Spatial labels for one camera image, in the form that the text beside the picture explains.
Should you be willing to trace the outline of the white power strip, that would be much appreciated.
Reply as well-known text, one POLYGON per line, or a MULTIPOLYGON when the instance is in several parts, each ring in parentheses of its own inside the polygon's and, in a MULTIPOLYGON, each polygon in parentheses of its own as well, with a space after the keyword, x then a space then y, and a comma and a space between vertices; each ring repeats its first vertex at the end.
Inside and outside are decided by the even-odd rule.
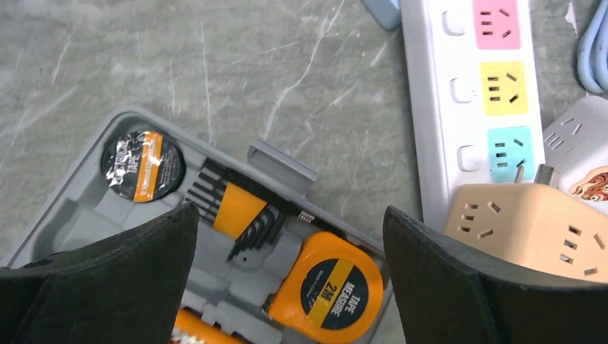
POLYGON ((423 222, 455 190, 530 182, 545 161, 527 1, 401 3, 423 222))

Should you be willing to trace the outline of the light blue power strip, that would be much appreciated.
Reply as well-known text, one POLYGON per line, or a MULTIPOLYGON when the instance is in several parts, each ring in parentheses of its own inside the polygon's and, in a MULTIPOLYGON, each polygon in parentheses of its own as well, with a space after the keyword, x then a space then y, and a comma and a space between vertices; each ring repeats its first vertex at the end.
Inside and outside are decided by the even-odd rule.
MULTIPOLYGON (((401 24, 399 1, 361 2, 382 29, 391 31, 401 24)), ((593 94, 607 93, 607 2, 601 1, 580 36, 576 49, 576 70, 583 88, 593 94)))

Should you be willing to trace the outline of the white and blue cube adapter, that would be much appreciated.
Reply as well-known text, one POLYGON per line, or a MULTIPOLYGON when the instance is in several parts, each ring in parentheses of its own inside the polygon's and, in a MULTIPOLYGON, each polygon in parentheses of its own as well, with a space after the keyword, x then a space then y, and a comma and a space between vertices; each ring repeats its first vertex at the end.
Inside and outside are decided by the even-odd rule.
POLYGON ((561 175, 558 189, 607 213, 607 99, 577 100, 543 130, 546 164, 561 175))

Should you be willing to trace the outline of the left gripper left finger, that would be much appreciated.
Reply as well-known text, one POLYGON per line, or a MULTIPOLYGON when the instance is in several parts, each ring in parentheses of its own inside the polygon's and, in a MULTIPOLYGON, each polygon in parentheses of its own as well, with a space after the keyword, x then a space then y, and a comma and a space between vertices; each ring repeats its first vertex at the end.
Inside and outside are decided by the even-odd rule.
POLYGON ((3 343, 168 343, 196 248, 183 204, 106 239, 1 269, 3 343))

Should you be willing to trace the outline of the grey tool case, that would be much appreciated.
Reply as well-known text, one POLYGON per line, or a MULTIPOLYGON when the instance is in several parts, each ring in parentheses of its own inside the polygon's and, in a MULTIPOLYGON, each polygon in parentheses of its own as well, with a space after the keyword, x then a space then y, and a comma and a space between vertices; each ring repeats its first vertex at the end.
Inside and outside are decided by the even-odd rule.
POLYGON ((371 343, 392 294, 384 251, 306 199, 316 177, 261 140, 240 163, 144 107, 122 107, 1 269, 192 203, 196 248, 168 343, 371 343))

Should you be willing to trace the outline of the orange cube adapter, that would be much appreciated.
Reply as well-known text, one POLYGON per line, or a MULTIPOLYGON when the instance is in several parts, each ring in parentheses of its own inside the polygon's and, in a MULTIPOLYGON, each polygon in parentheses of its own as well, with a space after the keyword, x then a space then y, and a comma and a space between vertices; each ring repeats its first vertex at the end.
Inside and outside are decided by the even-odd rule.
POLYGON ((507 262, 549 274, 607 282, 607 215, 557 189, 541 164, 532 183, 460 186, 443 233, 507 262))

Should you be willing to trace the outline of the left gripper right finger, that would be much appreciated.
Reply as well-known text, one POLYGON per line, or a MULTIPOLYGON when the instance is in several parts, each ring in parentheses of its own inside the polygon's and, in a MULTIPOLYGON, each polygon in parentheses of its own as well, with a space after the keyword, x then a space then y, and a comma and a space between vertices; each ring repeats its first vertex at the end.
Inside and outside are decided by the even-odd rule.
POLYGON ((607 286, 538 272, 389 206, 383 243, 408 343, 605 343, 607 286))

